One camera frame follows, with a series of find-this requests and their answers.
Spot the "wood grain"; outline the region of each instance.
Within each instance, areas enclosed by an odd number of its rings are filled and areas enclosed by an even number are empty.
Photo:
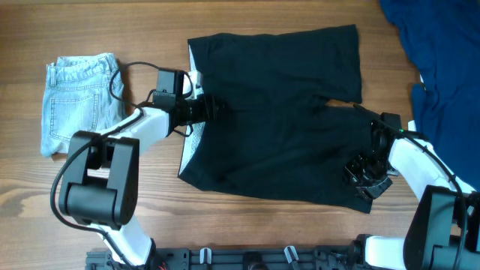
[[[64,161],[40,156],[41,102],[45,65],[56,57],[113,52],[122,62],[188,69],[188,38],[353,23],[361,38],[364,105],[399,113],[405,125],[418,74],[375,1],[0,6],[0,269],[83,269],[85,252],[104,248],[96,235],[61,225],[50,211],[50,186]],[[129,80],[133,99],[141,101],[156,76],[135,67]],[[404,236],[418,203],[402,178],[375,201],[371,214],[200,192],[176,178],[182,143],[172,135],[140,160],[136,214],[161,248],[311,246],[347,244],[359,233]]]

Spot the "jeans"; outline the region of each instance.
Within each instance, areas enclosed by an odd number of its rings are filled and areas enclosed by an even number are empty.
[[[56,64],[46,66],[40,147],[43,156],[67,153],[70,138],[77,131],[101,131],[125,118],[123,103],[109,93],[110,78],[118,68],[112,53],[58,57]],[[121,97],[123,88],[118,75],[113,92]]]

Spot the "wooden surface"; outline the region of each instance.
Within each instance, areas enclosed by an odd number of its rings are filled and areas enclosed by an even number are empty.
[[[364,105],[412,119],[418,80],[397,30],[376,1],[206,1],[0,6],[0,269],[83,269],[100,239],[61,225],[50,211],[64,162],[40,155],[45,65],[58,56],[113,52],[121,62],[188,69],[188,38],[218,32],[280,34],[355,23]],[[156,73],[135,67],[133,99]],[[402,178],[371,214],[347,208],[200,192],[176,178],[183,139],[173,134],[140,158],[136,214],[157,246],[348,244],[360,233],[404,236],[417,200]]]

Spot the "folded jeans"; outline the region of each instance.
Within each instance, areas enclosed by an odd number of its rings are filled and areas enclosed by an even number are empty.
[[[67,153],[77,131],[101,131],[126,117],[123,103],[109,93],[112,74],[119,68],[112,53],[59,57],[46,66],[40,152],[49,157]],[[122,96],[120,76],[113,93]]]

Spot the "clothing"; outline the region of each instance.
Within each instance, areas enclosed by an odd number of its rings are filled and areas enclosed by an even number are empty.
[[[109,93],[110,77],[119,66],[112,53],[96,56],[58,57],[46,66],[42,108],[40,152],[49,157],[67,153],[70,138],[77,131],[101,131],[126,117],[122,103]],[[121,97],[120,76],[113,92]]]
[[[362,102],[354,25],[292,34],[216,34],[188,41],[203,91],[230,114],[206,122],[179,178],[203,191],[346,206],[344,166],[371,150],[371,121],[329,99]]]
[[[417,130],[462,180],[480,189],[480,4],[380,0],[424,80],[412,90]]]

